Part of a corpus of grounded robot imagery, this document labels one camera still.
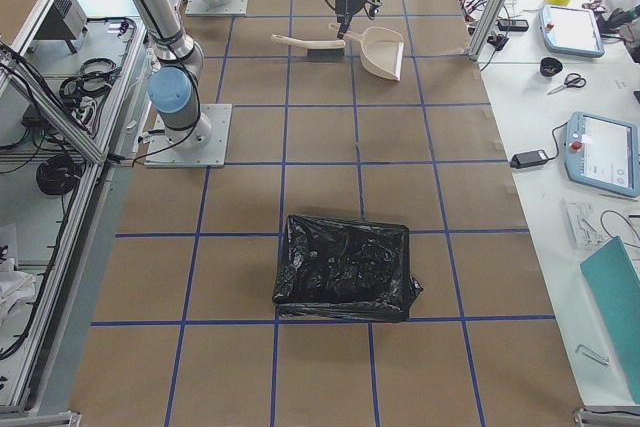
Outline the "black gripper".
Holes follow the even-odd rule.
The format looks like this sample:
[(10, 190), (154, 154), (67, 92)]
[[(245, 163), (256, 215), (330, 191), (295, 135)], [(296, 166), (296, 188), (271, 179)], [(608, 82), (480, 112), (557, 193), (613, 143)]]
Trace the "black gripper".
[(349, 8), (349, 0), (335, 0), (335, 14), (339, 23), (336, 23), (337, 39), (344, 38), (344, 28), (340, 23), (349, 23), (351, 21), (351, 13)]

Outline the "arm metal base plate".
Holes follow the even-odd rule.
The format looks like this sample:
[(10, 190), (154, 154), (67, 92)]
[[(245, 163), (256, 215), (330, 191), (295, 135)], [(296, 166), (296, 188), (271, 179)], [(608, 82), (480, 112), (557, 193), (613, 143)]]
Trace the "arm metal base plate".
[(166, 130), (157, 114), (154, 128), (162, 133), (151, 138), (144, 165), (154, 168), (223, 167), (231, 118), (231, 104), (202, 104), (201, 119), (190, 134), (189, 130)]
[(192, 17), (245, 16), (249, 0), (189, 0), (186, 15)]

